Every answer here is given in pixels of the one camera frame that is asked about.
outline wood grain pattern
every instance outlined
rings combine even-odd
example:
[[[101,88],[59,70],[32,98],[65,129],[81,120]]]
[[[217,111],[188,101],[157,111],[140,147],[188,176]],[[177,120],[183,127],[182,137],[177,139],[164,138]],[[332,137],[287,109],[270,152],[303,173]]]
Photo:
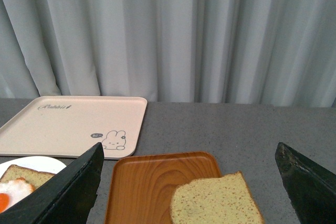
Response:
[[[112,174],[105,224],[170,224],[170,201],[178,185],[221,177],[206,152],[126,157]]]

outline toast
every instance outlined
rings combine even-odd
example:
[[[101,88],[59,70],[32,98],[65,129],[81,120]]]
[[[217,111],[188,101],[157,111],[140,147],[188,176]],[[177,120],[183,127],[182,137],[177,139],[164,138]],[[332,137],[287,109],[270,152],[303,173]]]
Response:
[[[170,211],[173,224],[265,223],[241,172],[179,186]]]
[[[33,169],[11,165],[0,178],[0,183],[6,183],[17,178],[25,178],[27,183],[32,184],[36,189],[51,179],[55,174],[47,172],[38,172]]]

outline black object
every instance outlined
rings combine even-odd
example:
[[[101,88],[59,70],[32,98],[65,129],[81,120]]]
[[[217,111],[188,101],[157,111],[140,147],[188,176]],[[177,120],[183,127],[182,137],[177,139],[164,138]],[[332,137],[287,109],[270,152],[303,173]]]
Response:
[[[284,143],[275,159],[300,222],[336,223],[336,175]]]
[[[103,161],[103,148],[97,143],[32,194],[0,214],[0,223],[86,223],[96,201]]]

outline white curtain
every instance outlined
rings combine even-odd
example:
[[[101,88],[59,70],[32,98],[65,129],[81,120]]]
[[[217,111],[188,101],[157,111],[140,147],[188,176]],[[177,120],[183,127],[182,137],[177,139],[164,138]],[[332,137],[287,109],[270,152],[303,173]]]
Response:
[[[336,0],[0,0],[0,31],[2,98],[336,98]]]

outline gray countertop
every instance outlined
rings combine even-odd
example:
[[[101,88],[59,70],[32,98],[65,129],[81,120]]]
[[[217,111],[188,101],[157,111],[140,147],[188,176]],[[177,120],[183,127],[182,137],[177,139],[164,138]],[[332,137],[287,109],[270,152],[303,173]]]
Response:
[[[0,126],[30,101],[0,99]],[[266,223],[300,223],[275,163],[279,142],[336,173],[336,109],[149,102],[133,155],[209,152],[222,174],[243,172]],[[0,162],[10,159],[0,157]],[[104,223],[115,163],[104,161],[89,224]]]

